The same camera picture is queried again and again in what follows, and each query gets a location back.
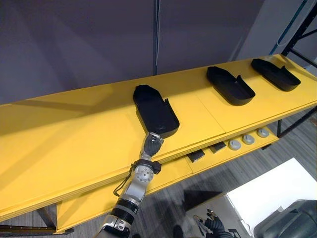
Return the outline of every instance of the black tray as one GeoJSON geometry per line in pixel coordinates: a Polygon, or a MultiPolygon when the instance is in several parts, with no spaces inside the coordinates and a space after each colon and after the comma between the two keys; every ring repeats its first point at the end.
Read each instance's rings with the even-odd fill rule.
{"type": "Polygon", "coordinates": [[[241,106],[256,95],[239,75],[235,78],[231,73],[215,66],[208,67],[207,78],[214,85],[218,93],[228,103],[241,106]]]}
{"type": "Polygon", "coordinates": [[[263,59],[252,60],[251,66],[264,78],[283,91],[292,91],[301,83],[285,66],[278,68],[271,62],[263,59]]]}
{"type": "Polygon", "coordinates": [[[166,138],[177,131],[179,121],[168,99],[164,101],[158,90],[149,85],[139,85],[135,88],[133,100],[138,117],[148,132],[155,132],[166,138]]]}

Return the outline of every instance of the round knob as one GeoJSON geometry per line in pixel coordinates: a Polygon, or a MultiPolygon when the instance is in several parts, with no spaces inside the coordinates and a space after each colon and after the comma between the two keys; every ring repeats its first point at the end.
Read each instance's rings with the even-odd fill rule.
{"type": "Polygon", "coordinates": [[[242,136],[242,141],[247,145],[251,145],[254,143],[254,138],[253,136],[246,134],[242,136]]]}
{"type": "Polygon", "coordinates": [[[257,133],[258,133],[258,136],[262,138],[265,138],[269,135],[269,131],[265,128],[259,128],[257,133]]]}
{"type": "Polygon", "coordinates": [[[231,150],[238,150],[241,148],[241,143],[237,140],[230,140],[228,145],[231,150]]]}

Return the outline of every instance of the electrical cable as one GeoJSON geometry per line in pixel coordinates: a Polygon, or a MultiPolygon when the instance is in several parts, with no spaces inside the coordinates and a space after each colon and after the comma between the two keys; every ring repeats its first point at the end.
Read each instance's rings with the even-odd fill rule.
{"type": "MultiPolygon", "coordinates": [[[[306,13],[306,15],[305,15],[305,17],[303,17],[303,20],[301,21],[301,23],[300,24],[298,24],[298,26],[296,27],[296,29],[298,29],[301,25],[302,25],[302,23],[305,21],[305,19],[306,19],[306,17],[308,16],[308,14],[310,13],[310,11],[312,10],[312,8],[313,8],[313,6],[315,5],[315,3],[316,3],[316,0],[314,0],[314,2],[313,2],[313,4],[310,6],[310,8],[309,8],[309,10],[307,11],[307,13],[306,13]]],[[[291,38],[289,38],[287,41],[285,41],[285,43],[283,43],[283,44],[281,44],[280,42],[282,41],[282,39],[280,39],[280,37],[278,38],[278,41],[277,41],[277,45],[278,46],[285,46],[291,39],[292,39],[292,37],[291,38]]]]}
{"type": "Polygon", "coordinates": [[[157,7],[157,13],[156,13],[156,23],[157,23],[157,33],[156,33],[156,61],[155,65],[158,65],[158,59],[159,59],[159,40],[160,40],[160,21],[159,21],[159,13],[160,13],[160,0],[157,0],[156,3],[157,7]]]}
{"type": "MultiPolygon", "coordinates": [[[[286,45],[289,41],[287,40],[285,43],[281,44],[281,41],[283,40],[283,38],[285,37],[285,35],[287,34],[287,32],[289,31],[289,29],[291,28],[291,26],[293,25],[294,21],[296,20],[296,18],[298,17],[299,13],[301,12],[301,10],[303,9],[304,5],[306,4],[308,0],[303,0],[303,2],[301,3],[301,5],[299,6],[299,8],[297,9],[297,11],[295,12],[294,16],[292,17],[291,21],[288,23],[288,25],[285,27],[285,29],[283,30],[283,32],[280,34],[280,36],[278,37],[277,42],[275,43],[273,49],[270,51],[269,55],[271,56],[274,51],[276,50],[277,47],[281,47],[286,45]]],[[[301,21],[301,23],[299,24],[298,27],[300,27],[300,25],[304,22],[304,20],[306,19],[307,15],[309,14],[309,12],[311,11],[311,9],[313,8],[314,4],[315,4],[316,0],[314,0],[313,4],[311,5],[310,9],[308,10],[306,16],[303,18],[303,20],[301,21]]]]}

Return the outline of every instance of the gray wall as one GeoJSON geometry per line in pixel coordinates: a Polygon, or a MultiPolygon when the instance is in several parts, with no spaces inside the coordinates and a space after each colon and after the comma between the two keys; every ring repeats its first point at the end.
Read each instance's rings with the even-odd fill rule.
{"type": "Polygon", "coordinates": [[[152,75],[153,2],[4,0],[0,103],[152,75]]]}
{"type": "MultiPolygon", "coordinates": [[[[161,0],[158,73],[267,55],[300,2],[161,0]]],[[[153,75],[154,0],[1,3],[0,104],[153,75]]]]}
{"type": "Polygon", "coordinates": [[[158,73],[234,58],[263,0],[163,0],[158,73]]]}
{"type": "MultiPolygon", "coordinates": [[[[237,59],[268,55],[301,3],[302,0],[265,0],[237,59]]],[[[316,1],[308,0],[293,26],[290,28],[288,34],[282,40],[282,44],[287,42],[293,36],[301,22],[305,19],[305,16],[313,3],[316,3],[316,1]]],[[[316,28],[317,18],[314,19],[306,32],[316,28]]],[[[317,56],[316,42],[317,34],[313,34],[299,41],[294,48],[314,60],[317,56]]],[[[278,47],[274,54],[281,53],[285,46],[286,45],[278,47]]],[[[308,65],[291,53],[288,57],[302,66],[308,65]]]]}

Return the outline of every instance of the black cable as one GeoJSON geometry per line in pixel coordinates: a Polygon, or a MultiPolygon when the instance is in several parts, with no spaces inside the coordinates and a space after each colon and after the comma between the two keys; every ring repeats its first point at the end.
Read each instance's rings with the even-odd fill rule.
{"type": "Polygon", "coordinates": [[[130,170],[129,170],[129,174],[127,177],[125,177],[125,179],[114,189],[113,194],[117,197],[119,197],[120,195],[118,194],[118,191],[121,190],[123,188],[123,186],[125,185],[125,183],[128,181],[128,179],[131,177],[132,171],[134,169],[134,164],[131,164],[130,170]]]}

